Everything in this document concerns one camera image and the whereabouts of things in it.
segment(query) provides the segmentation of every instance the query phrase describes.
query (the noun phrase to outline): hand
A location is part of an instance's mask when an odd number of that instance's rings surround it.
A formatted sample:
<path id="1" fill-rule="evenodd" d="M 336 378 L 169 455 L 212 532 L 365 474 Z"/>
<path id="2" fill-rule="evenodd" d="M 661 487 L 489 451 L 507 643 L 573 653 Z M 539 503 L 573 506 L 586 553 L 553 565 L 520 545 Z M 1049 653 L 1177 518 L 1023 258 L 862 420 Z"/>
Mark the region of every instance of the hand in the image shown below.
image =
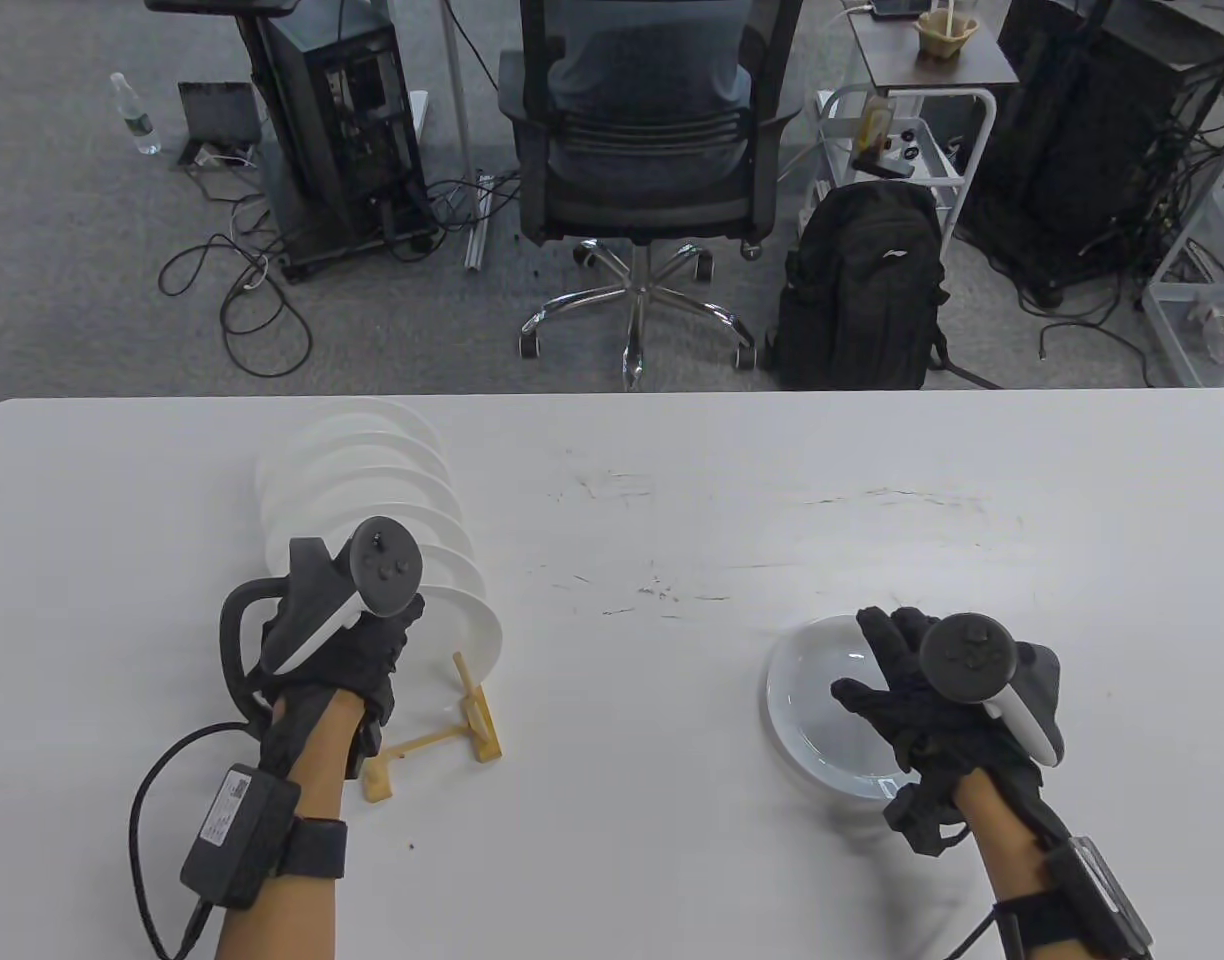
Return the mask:
<path id="1" fill-rule="evenodd" d="M 389 677 L 398 665 L 398 655 L 408 644 L 408 627 L 420 620 L 424 612 L 425 599 L 416 594 L 405 611 L 394 617 L 362 613 L 355 626 L 339 629 L 300 667 L 266 680 L 259 692 L 266 703 L 273 704 L 291 687 L 350 691 L 364 700 L 366 718 L 384 726 L 394 710 L 394 691 Z M 274 620 L 266 623 L 266 634 Z"/>
<path id="2" fill-rule="evenodd" d="M 941 838 L 941 824 L 961 823 L 953 803 L 958 781 L 976 769 L 990 773 L 1009 806 L 1029 827 L 1047 831 L 1064 824 L 1038 800 L 1042 776 L 1037 764 L 1016 742 L 1004 722 L 988 716 L 979 704 L 947 700 L 933 689 L 919 669 L 919 644 L 936 623 L 918 609 L 902 607 L 887 616 L 881 609 L 856 615 L 874 653 L 887 689 L 871 689 L 849 678 L 835 681 L 830 692 L 851 713 L 867 719 L 890 742 L 903 771 L 916 769 L 919 785 L 901 789 L 885 817 L 905 834 L 914 851 L 940 853 L 957 838 Z"/>
<path id="3" fill-rule="evenodd" d="M 362 760 L 379 751 L 379 729 L 394 710 L 389 677 L 408 644 L 408 627 L 424 612 L 425 599 L 416 594 L 397 616 L 362 613 L 355 626 L 339 629 L 301 666 L 261 680 L 257 691 L 266 703 L 273 705 L 283 700 L 284 705 L 283 716 L 261 741 L 261 767 L 286 776 L 337 692 L 350 691 L 364 700 L 364 718 L 353 736 L 346 760 L 346 775 L 359 776 Z M 263 637 L 269 634 L 271 623 L 275 621 L 278 613 L 266 623 Z"/>

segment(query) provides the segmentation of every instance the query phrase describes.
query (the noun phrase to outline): computer tower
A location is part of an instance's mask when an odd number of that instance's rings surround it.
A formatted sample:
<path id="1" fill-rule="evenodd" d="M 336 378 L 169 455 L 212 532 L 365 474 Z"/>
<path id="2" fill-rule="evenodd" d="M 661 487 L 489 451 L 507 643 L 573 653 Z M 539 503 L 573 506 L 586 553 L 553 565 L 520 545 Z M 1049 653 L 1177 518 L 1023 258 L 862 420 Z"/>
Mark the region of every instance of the computer tower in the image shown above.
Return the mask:
<path id="1" fill-rule="evenodd" d="M 999 45 L 1020 77 L 965 212 L 1027 285 L 1140 258 L 1140 229 L 1224 86 L 1224 36 L 1157 0 L 1013 0 Z"/>
<path id="2" fill-rule="evenodd" d="M 302 192 L 360 244 L 437 229 L 398 42 L 366 0 L 302 0 L 261 22 Z"/>

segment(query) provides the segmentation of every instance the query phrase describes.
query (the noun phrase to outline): person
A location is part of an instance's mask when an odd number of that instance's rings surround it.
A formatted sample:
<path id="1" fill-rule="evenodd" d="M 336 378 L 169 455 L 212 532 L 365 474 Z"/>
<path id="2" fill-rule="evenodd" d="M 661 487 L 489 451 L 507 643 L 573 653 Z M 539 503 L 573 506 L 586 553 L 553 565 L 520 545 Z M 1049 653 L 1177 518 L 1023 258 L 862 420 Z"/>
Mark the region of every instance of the person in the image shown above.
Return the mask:
<path id="1" fill-rule="evenodd" d="M 295 684 L 329 682 L 353 687 L 338 689 L 332 697 L 293 764 L 290 779 L 301 786 L 297 804 L 301 817 L 337 819 L 341 814 L 341 789 L 356 732 L 371 704 L 387 699 L 393 703 L 389 675 L 405 640 L 403 631 L 415 617 L 398 620 L 389 627 L 379 621 L 364 621 L 353 628 L 371 631 L 371 639 L 379 637 L 375 645 L 346 645 L 356 660 L 370 658 L 368 662 L 359 660 L 350 669 L 339 669 L 330 662 L 339 654 L 333 644 L 327 644 L 291 675 Z M 951 704 L 920 677 L 914 653 L 935 620 L 917 609 L 901 609 L 891 616 L 880 609 L 864 609 L 856 620 L 890 689 L 869 689 L 845 678 L 832 686 L 835 698 L 868 719 L 892 742 L 900 759 L 908 760 L 924 778 L 946 782 L 953 813 L 967 823 L 976 840 L 996 900 L 1050 890 L 1051 878 L 1043 868 L 1036 831 L 1013 812 L 999 786 L 1006 780 L 1010 792 L 1016 782 L 1033 785 L 1037 771 L 1033 776 L 1027 773 L 1033 764 L 1020 753 L 1015 741 L 1009 742 L 1010 732 L 988 719 L 979 707 Z M 977 763 L 973 758 L 978 753 L 995 759 Z M 1000 762 L 1000 756 L 1010 759 Z M 335 949 L 337 884 L 330 879 L 283 876 L 266 879 L 251 910 L 231 910 L 225 915 L 215 956 L 218 960 L 330 960 Z M 1038 947 L 1027 960 L 1091 958 L 1082 943 L 1066 940 Z"/>
<path id="2" fill-rule="evenodd" d="M 750 105 L 737 60 L 750 0 L 561 0 L 563 56 L 550 69 L 554 107 L 613 120 L 676 120 Z M 741 164 L 744 146 L 643 159 L 578 154 L 561 143 L 551 165 L 577 182 L 649 196 L 704 186 Z"/>

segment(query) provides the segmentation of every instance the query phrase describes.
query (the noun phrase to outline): gray shirt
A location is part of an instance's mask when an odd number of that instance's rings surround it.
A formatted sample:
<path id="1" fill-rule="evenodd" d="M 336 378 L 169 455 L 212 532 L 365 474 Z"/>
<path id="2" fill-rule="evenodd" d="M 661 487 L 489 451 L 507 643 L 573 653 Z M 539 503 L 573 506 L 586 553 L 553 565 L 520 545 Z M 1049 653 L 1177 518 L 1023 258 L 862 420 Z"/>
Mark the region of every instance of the gray shirt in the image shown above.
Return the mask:
<path id="1" fill-rule="evenodd" d="M 749 107 L 750 77 L 737 65 L 752 0 L 561 0 L 565 55 L 550 72 L 561 110 L 610 118 L 673 119 Z M 718 179 L 741 151 L 677 160 L 552 156 L 565 178 L 666 187 L 681 173 Z"/>

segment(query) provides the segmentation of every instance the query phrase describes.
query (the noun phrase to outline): white bowl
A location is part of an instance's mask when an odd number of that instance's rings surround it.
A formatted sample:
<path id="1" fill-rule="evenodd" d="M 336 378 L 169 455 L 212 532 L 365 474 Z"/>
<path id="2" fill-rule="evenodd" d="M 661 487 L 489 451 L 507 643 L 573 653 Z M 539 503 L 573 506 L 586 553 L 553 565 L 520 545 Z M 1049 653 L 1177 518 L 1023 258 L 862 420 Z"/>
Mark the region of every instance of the white bowl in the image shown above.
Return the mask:
<path id="1" fill-rule="evenodd" d="M 343 413 L 371 413 L 371 415 L 384 418 L 400 433 L 411 436 L 412 440 L 420 440 L 433 452 L 443 452 L 443 440 L 439 437 L 439 431 L 430 426 L 430 421 L 420 413 L 410 407 L 404 407 L 398 400 L 384 397 L 341 397 L 321 403 L 315 408 L 315 416 L 318 419 L 339 416 Z"/>
<path id="2" fill-rule="evenodd" d="M 291 436 L 285 444 L 279 444 L 261 457 L 256 462 L 257 497 L 263 495 L 271 484 L 283 480 L 289 474 L 307 470 L 328 454 L 353 447 L 382 447 L 388 451 L 388 460 L 398 465 L 425 470 L 443 482 L 452 480 L 443 458 L 420 440 L 398 433 L 379 416 L 370 413 L 349 413 L 311 424 L 300 433 Z"/>
<path id="3" fill-rule="evenodd" d="M 432 542 L 447 547 L 461 557 L 474 560 L 474 545 L 460 524 L 447 513 L 415 503 L 371 503 L 350 507 L 337 513 L 319 513 L 280 518 L 278 524 L 266 530 L 266 566 L 271 576 L 288 573 L 288 540 L 295 536 L 318 536 L 327 544 L 328 552 L 337 556 L 362 522 L 370 517 L 390 517 L 408 528 L 419 544 Z"/>
<path id="4" fill-rule="evenodd" d="M 474 566 L 474 561 L 461 556 L 455 550 L 441 547 L 433 542 L 417 542 L 421 547 L 421 589 L 425 587 L 450 587 L 465 590 L 480 600 L 488 599 L 488 587 L 483 584 L 483 573 Z"/>
<path id="5" fill-rule="evenodd" d="M 355 504 L 415 503 L 447 513 L 458 524 L 461 504 L 442 480 L 406 467 L 362 467 L 350 474 L 297 482 L 297 478 L 272 484 L 261 498 L 261 524 L 277 527 L 284 517 L 337 513 Z"/>
<path id="6" fill-rule="evenodd" d="M 460 709 L 465 691 L 452 654 L 465 655 L 475 684 L 483 682 L 501 658 L 501 621 L 488 604 L 449 587 L 422 585 L 421 596 L 425 615 L 408 628 L 408 645 L 394 671 L 394 714 L 387 724 L 390 740 L 465 722 Z"/>
<path id="7" fill-rule="evenodd" d="M 813 621 L 778 640 L 763 682 L 769 735 L 808 782 L 864 800 L 891 800 L 918 776 L 901 771 L 891 746 L 830 696 L 830 684 L 841 677 L 887 688 L 856 617 Z"/>

